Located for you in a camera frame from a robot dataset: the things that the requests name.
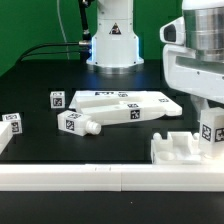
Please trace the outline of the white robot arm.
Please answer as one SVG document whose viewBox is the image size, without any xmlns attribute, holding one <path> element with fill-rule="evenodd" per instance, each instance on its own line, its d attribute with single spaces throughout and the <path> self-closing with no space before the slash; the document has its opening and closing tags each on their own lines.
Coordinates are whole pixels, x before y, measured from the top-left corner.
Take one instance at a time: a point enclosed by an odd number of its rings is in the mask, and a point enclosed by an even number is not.
<svg viewBox="0 0 224 224">
<path fill-rule="evenodd" d="M 133 0 L 97 0 L 97 32 L 87 64 L 113 74 L 144 63 L 133 31 Z M 224 104 L 224 0 L 183 0 L 182 16 L 159 31 L 168 86 L 200 111 Z"/>
</svg>

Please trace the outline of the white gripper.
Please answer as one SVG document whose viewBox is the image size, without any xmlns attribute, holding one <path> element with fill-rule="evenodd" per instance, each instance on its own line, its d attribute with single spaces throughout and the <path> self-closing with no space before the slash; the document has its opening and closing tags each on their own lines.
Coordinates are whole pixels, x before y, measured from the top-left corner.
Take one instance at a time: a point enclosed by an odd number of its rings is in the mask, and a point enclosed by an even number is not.
<svg viewBox="0 0 224 224">
<path fill-rule="evenodd" d="M 201 112 L 209 109 L 206 99 L 224 104 L 224 63 L 197 60 L 194 50 L 166 44 L 163 67 L 170 88 L 191 94 L 197 121 Z"/>
</svg>

